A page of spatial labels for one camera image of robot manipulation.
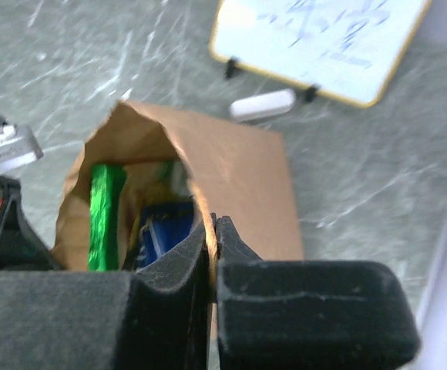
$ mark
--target blue object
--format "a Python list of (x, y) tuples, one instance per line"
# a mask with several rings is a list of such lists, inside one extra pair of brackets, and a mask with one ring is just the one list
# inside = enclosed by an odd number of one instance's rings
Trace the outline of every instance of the blue object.
[(194, 219), (193, 202), (165, 203), (143, 208), (136, 269), (152, 264), (186, 239)]

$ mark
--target white cylindrical object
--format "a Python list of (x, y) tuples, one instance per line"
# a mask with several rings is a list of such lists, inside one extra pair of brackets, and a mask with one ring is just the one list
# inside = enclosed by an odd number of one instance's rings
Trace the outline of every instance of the white cylindrical object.
[(286, 113), (294, 103), (294, 90), (283, 89), (236, 100), (230, 104), (229, 111), (232, 119), (241, 122)]

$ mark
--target green object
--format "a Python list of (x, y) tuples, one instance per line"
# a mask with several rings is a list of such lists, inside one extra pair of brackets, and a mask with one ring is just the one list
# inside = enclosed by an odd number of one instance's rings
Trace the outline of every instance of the green object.
[(105, 164), (92, 167), (90, 195), (90, 271), (119, 270), (117, 222), (119, 196), (126, 182), (120, 166)]

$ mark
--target whiteboard yellow frame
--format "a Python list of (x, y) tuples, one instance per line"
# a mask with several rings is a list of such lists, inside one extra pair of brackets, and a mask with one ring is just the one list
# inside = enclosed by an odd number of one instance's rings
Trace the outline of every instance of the whiteboard yellow frame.
[[(212, 58), (214, 58), (217, 61), (222, 62), (222, 63), (226, 63), (230, 58), (230, 56), (221, 55), (215, 51), (215, 39), (217, 38), (217, 28), (218, 28), (218, 14), (220, 12), (220, 8), (222, 7), (222, 4), (224, 3), (224, 1), (225, 0), (219, 0), (219, 2), (218, 2), (218, 9), (217, 9), (217, 13), (215, 15), (215, 20), (213, 21), (213, 27), (212, 27), (212, 31), (211, 31), (210, 44), (208, 45), (208, 49), (210, 50), (210, 55), (212, 56)], [(378, 91), (378, 95), (374, 98), (374, 100), (372, 100), (369, 103), (363, 103), (358, 100), (348, 98), (347, 96), (338, 95), (334, 92), (331, 92), (331, 91), (328, 91), (325, 89), (319, 89), (318, 95), (322, 95), (322, 96), (326, 96), (331, 99), (339, 100), (343, 103), (352, 104), (354, 106), (358, 106), (359, 108), (369, 108), (369, 107), (373, 106), (374, 104), (376, 104), (377, 102), (379, 102), (379, 100), (381, 100), (381, 98), (385, 94), (385, 91), (388, 87), (389, 82), (392, 80), (393, 75), (395, 74), (398, 66), (400, 65), (400, 62), (402, 61), (403, 56), (407, 52), (408, 46), (414, 39), (415, 33), (417, 32), (418, 28), (420, 27), (422, 20), (424, 19), (425, 15), (427, 14), (427, 11), (431, 7), (431, 4), (432, 4), (432, 0), (426, 0), (426, 2), (424, 4), (424, 8), (422, 9), (419, 17), (417, 18), (417, 21), (415, 22), (414, 27), (412, 28), (412, 30), (408, 34), (407, 38), (405, 39), (405, 43), (402, 46), (402, 50), (398, 54), (395, 62), (392, 64), (392, 67), (390, 68), (388, 77), (383, 82), (383, 85), (381, 86), (380, 90)], [(281, 81), (283, 83), (286, 83), (291, 86), (296, 86), (301, 89), (307, 89), (308, 87), (311, 86), (311, 85), (305, 84), (303, 82), (298, 82), (297, 80), (289, 79), (286, 76), (282, 76), (277, 73), (273, 73), (273, 72), (267, 71), (266, 69), (261, 69), (259, 67), (252, 66), (249, 64), (237, 62), (236, 66), (239, 67), (240, 69), (245, 69), (249, 72), (253, 72), (258, 75), (263, 75), (263, 76), (269, 77), (271, 79), (276, 79), (277, 81)]]

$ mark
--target gray marble tabletop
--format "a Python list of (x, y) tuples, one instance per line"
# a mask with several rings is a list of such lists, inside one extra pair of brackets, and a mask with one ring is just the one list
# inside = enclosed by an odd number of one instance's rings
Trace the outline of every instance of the gray marble tabletop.
[[(62, 180), (116, 99), (228, 117), (282, 88), (207, 51), (217, 2), (0, 0), (0, 110), (45, 157), (22, 179), (27, 217), (53, 243)], [(284, 135), (307, 258), (372, 259), (416, 309), (447, 212), (447, 49), (415, 42), (370, 109), (318, 98), (253, 123)]]

